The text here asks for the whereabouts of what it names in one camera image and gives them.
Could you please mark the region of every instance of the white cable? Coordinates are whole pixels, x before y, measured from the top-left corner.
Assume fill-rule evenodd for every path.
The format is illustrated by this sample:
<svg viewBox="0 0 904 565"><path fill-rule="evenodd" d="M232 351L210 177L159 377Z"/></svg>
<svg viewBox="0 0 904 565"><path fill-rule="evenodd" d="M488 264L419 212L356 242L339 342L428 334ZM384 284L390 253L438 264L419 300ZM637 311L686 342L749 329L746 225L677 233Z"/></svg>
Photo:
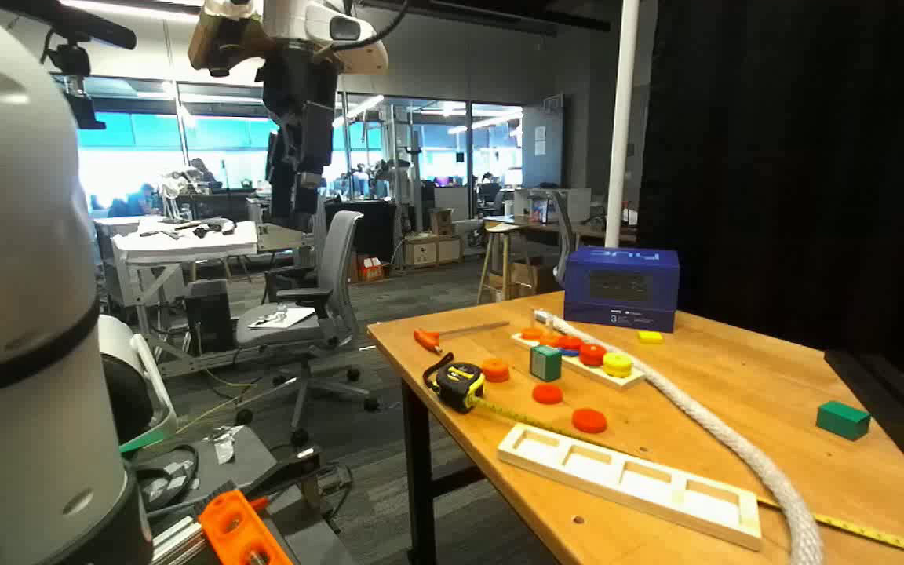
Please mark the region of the white cable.
<svg viewBox="0 0 904 565"><path fill-rule="evenodd" d="M549 313L549 311L533 311L537 321L542 321L547 325L556 325L569 337L579 337L584 342L598 342L607 351L612 351L614 345L581 334L579 325L572 325L569 321ZM777 468L777 460L759 451L749 440L743 440L741 434L735 434L723 417L716 417L714 412L708 412L700 403L694 403L687 391L682 391L671 379L666 379L659 370L654 370L649 364L643 364L637 357L637 368L643 370L643 379L654 383L662 395L669 395L669 403L674 408L682 408L687 417L694 417L710 435L716 435L720 444L725 444L766 488L769 494L779 498L779 506L786 508L789 517L789 530L791 530L791 561L795 565L818 565L823 561L823 538L815 521L810 517L800 494L795 489L795 483Z"/></svg>

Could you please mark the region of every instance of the red object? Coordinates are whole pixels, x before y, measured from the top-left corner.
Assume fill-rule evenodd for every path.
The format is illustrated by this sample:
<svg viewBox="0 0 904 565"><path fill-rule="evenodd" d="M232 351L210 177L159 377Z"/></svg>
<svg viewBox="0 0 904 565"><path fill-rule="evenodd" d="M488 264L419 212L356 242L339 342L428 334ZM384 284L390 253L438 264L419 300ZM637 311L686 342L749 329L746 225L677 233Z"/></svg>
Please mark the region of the red object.
<svg viewBox="0 0 904 565"><path fill-rule="evenodd" d="M425 329L419 329L414 334L414 342L421 345L421 349L428 349L428 351L434 351L434 355L444 355L444 337L441 334L425 334Z"/></svg>
<svg viewBox="0 0 904 565"><path fill-rule="evenodd" d="M579 355L581 345L584 345L584 342L581 342L579 337L562 337L562 340L560 340L560 349L562 349L564 355Z"/></svg>
<svg viewBox="0 0 904 565"><path fill-rule="evenodd" d="M562 391L560 385L554 385L554 383L542 383L542 385L533 385L533 398L537 398L539 404L556 404L556 403L564 398L564 391Z"/></svg>
<svg viewBox="0 0 904 565"><path fill-rule="evenodd" d="M594 408L579 408L572 413L572 425L584 434L602 434L607 429L607 413L602 412L594 412Z"/></svg>
<svg viewBox="0 0 904 565"><path fill-rule="evenodd" d="M554 334L554 329L549 329L549 334L542 334L539 342L549 345L549 349L560 349L562 340L564 340L562 334Z"/></svg>
<svg viewBox="0 0 904 565"><path fill-rule="evenodd" d="M240 489L225 489L204 506L201 530L224 565L252 565L257 559L291 565L290 552Z"/></svg>
<svg viewBox="0 0 904 565"><path fill-rule="evenodd" d="M542 325L537 325L537 324L522 325L522 340L542 340Z"/></svg>
<svg viewBox="0 0 904 565"><path fill-rule="evenodd" d="M579 351L581 364L588 368L602 368L602 357L607 357L607 349L602 345L594 345L594 342L584 342L581 351Z"/></svg>
<svg viewBox="0 0 904 565"><path fill-rule="evenodd" d="M506 383L506 379L513 379L513 370L510 370L510 364L506 364L504 357L488 357L488 360L482 364L482 370L485 370L488 383Z"/></svg>

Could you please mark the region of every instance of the blue container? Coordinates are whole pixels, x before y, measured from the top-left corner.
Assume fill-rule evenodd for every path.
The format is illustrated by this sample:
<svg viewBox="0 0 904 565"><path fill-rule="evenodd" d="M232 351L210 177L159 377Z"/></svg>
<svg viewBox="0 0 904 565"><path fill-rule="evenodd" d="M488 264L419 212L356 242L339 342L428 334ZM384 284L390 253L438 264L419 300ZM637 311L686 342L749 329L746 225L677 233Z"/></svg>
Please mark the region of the blue container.
<svg viewBox="0 0 904 565"><path fill-rule="evenodd" d="M564 270L564 317L674 329L677 253L666 247L579 247Z"/></svg>

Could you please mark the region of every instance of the green block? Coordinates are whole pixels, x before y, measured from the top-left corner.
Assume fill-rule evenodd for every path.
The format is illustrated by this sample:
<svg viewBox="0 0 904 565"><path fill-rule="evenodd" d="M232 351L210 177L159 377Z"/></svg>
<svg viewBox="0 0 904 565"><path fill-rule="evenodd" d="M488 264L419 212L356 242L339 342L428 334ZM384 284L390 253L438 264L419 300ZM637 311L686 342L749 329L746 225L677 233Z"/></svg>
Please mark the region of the green block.
<svg viewBox="0 0 904 565"><path fill-rule="evenodd" d="M560 349L547 349L547 345L532 349L527 370L537 379L547 379L547 383L560 379L560 368L562 368L562 351Z"/></svg>
<svg viewBox="0 0 904 565"><path fill-rule="evenodd" d="M870 429L870 413L855 408L855 404L827 403L827 404L818 404L815 425L823 429L831 429L834 435L860 440Z"/></svg>

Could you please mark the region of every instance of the black table leg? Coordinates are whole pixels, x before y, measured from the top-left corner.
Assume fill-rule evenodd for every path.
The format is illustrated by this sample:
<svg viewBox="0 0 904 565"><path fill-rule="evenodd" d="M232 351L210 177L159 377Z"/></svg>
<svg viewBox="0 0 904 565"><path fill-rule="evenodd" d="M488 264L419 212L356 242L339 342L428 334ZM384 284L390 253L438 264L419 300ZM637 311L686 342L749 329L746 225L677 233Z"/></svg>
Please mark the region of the black table leg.
<svg viewBox="0 0 904 565"><path fill-rule="evenodd" d="M407 502L413 502L413 561L434 565L434 497L430 497L430 425L428 408L413 385L401 383L401 435L407 457Z"/></svg>

